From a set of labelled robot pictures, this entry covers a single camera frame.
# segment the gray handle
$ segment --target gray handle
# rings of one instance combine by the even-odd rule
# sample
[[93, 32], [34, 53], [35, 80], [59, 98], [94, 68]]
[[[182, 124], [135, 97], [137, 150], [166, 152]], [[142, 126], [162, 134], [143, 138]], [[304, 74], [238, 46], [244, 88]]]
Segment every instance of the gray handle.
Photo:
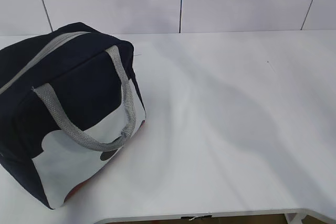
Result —
[[61, 130], [63, 130], [79, 145], [98, 152], [114, 151], [122, 147], [124, 143], [132, 136], [136, 122], [132, 89], [124, 67], [122, 66], [118, 47], [113, 46], [107, 49], [106, 52], [110, 55], [115, 70], [117, 71], [117, 74], [121, 80], [123, 90], [123, 104], [128, 119], [128, 123], [121, 131], [121, 136], [111, 143], [100, 143], [75, 126], [67, 117], [54, 89], [50, 84], [46, 83], [36, 89], [33, 89], [33, 91], [47, 107], [52, 118], [55, 120], [56, 124], [58, 127], [60, 127]]

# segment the zipper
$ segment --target zipper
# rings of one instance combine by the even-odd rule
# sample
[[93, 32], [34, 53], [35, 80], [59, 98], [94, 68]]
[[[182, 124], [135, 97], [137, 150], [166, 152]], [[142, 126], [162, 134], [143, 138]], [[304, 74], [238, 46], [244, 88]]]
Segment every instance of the zipper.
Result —
[[30, 68], [38, 64], [42, 59], [44, 59], [48, 54], [59, 48], [60, 46], [64, 45], [66, 42], [69, 42], [70, 40], [83, 35], [88, 34], [87, 31], [76, 31], [74, 33], [65, 33], [57, 36], [52, 41], [50, 41], [42, 50], [34, 56], [33, 59], [31, 59], [27, 65], [25, 65], [14, 77], [7, 82], [5, 85], [3, 85], [0, 88], [0, 94], [5, 92], [15, 81], [17, 81], [25, 72], [27, 72]]

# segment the black spot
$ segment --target black spot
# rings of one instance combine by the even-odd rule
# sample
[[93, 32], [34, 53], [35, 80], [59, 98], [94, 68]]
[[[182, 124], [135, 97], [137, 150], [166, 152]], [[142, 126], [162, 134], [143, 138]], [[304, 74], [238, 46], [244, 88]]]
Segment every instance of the black spot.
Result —
[[110, 152], [103, 152], [103, 153], [100, 155], [100, 160], [102, 160], [102, 161], [106, 161], [106, 160], [108, 160], [110, 157], [112, 157], [116, 152], [117, 152], [117, 150], [110, 151]]

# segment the insulated bag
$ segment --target insulated bag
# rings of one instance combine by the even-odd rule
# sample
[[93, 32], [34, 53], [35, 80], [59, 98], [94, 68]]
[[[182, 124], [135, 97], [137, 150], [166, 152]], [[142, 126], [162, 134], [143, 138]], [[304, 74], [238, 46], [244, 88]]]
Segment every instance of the insulated bag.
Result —
[[83, 23], [0, 50], [0, 163], [45, 206], [60, 207], [144, 122], [132, 63], [131, 43]]

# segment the tabletop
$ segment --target tabletop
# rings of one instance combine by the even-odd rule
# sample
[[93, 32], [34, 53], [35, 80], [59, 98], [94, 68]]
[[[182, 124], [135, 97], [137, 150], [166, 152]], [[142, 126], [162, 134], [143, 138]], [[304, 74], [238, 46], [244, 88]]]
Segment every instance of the tabletop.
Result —
[[[336, 31], [116, 35], [147, 120], [65, 205], [0, 168], [0, 223], [303, 212], [336, 220]], [[0, 48], [27, 36], [0, 37]]]

